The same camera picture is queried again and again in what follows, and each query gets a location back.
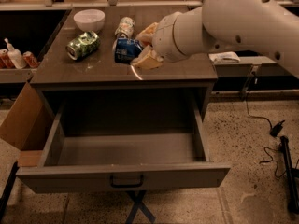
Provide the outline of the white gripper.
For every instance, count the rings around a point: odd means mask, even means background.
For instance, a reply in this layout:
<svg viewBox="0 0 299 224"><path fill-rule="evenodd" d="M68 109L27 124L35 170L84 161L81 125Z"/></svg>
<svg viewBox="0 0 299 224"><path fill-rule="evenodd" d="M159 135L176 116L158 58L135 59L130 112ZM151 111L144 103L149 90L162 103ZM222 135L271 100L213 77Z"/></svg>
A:
<svg viewBox="0 0 299 224"><path fill-rule="evenodd" d="M165 16L159 23L152 23L136 36L135 39L145 48L130 65L141 69L154 69L160 67L164 60L174 63L187 58L179 51L174 38L175 23L179 15L180 12L175 12Z"/></svg>

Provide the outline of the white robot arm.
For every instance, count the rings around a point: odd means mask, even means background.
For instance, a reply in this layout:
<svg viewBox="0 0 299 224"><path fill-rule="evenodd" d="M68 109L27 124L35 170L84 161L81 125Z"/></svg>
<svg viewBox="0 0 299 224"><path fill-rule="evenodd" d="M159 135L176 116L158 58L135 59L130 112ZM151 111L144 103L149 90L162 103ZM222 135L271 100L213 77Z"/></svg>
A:
<svg viewBox="0 0 299 224"><path fill-rule="evenodd" d="M145 69L197 53L251 50L299 77L299 17L275 0L204 0L194 10L153 23L138 39L148 45L131 64Z"/></svg>

